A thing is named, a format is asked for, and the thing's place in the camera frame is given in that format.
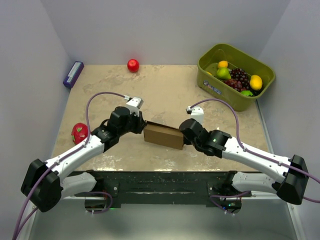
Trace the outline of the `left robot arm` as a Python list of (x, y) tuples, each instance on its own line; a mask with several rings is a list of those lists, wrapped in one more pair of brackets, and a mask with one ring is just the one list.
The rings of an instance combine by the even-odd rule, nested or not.
[(104, 184), (91, 173), (70, 174), (83, 163), (115, 146), (123, 135), (141, 134), (146, 124), (139, 107), (116, 107), (110, 118), (78, 145), (45, 162), (34, 160), (28, 167), (21, 192), (43, 213), (65, 197), (85, 192), (99, 196)]

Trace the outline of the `brown cardboard box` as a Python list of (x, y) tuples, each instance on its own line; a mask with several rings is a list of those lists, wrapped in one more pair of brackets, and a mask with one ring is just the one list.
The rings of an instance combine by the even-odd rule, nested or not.
[(143, 129), (144, 141), (163, 147), (182, 150), (184, 146), (184, 136), (179, 129), (147, 121)]

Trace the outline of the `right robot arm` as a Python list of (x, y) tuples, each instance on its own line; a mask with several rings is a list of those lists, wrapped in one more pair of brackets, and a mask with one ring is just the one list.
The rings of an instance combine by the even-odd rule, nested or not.
[(283, 201), (301, 205), (309, 177), (305, 160), (273, 155), (247, 144), (221, 130), (207, 131), (193, 118), (179, 126), (188, 145), (207, 156), (232, 160), (249, 166), (258, 173), (237, 172), (223, 183), (223, 192), (230, 197), (238, 192), (257, 191), (276, 194)]

